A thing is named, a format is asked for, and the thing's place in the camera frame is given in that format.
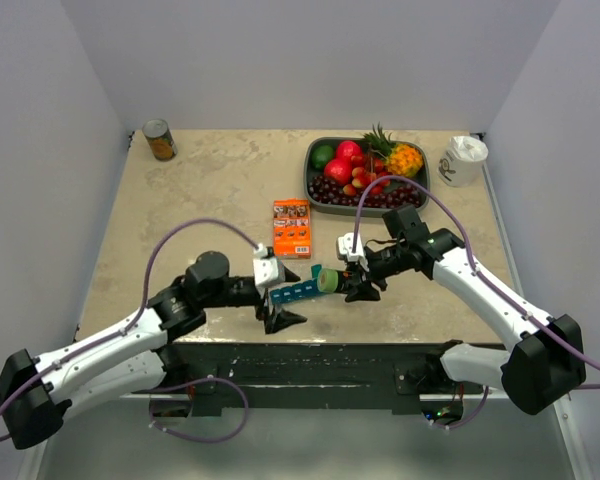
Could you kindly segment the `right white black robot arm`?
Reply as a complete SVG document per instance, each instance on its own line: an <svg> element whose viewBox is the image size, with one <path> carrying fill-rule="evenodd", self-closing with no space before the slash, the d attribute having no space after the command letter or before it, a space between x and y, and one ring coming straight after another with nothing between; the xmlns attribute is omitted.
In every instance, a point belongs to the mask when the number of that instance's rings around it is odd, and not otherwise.
<svg viewBox="0 0 600 480"><path fill-rule="evenodd" d="M466 242L446 228L430 231L412 207L384 214L390 244L378 251L354 233L336 241L347 268L346 301L377 301L388 278L414 270L446 288L485 322L503 349L450 341L430 359L428 386L449 392L459 382L504 391L521 411L535 415L581 386L586 367L579 324L533 306L476 262Z"/></svg>

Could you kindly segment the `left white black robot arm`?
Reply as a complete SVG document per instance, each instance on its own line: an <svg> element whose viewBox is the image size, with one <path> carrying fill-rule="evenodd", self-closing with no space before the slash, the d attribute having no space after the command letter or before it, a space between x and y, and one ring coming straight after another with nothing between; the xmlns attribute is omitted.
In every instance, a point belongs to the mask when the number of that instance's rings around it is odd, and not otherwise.
<svg viewBox="0 0 600 480"><path fill-rule="evenodd" d="M305 322L270 306L268 291L299 276L268 254L253 260L250 276L231 276L228 258L201 254L185 273L136 313L114 326L49 354L11 354L0 373L0 420L16 449L54 435L69 409L69 393L136 354L152 352L206 322L208 308L253 307L268 334Z"/></svg>

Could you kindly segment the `teal weekly pill organizer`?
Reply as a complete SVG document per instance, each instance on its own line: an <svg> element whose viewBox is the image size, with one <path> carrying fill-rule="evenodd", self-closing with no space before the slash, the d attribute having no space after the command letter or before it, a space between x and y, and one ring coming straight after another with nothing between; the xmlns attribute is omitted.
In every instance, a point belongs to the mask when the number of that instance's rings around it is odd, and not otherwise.
<svg viewBox="0 0 600 480"><path fill-rule="evenodd" d="M323 292L318 289L318 276L321 270L321 264L314 264L311 267L310 279L271 290L270 297L272 303L283 305L322 296Z"/></svg>

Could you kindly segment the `green black pill bottle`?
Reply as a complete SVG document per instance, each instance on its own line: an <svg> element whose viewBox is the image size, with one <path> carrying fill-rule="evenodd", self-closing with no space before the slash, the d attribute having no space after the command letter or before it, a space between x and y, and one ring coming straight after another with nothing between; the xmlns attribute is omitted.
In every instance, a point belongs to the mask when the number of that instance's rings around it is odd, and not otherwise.
<svg viewBox="0 0 600 480"><path fill-rule="evenodd" d="M352 273L343 270L323 268L317 277L317 288L325 294L344 294L350 288Z"/></svg>

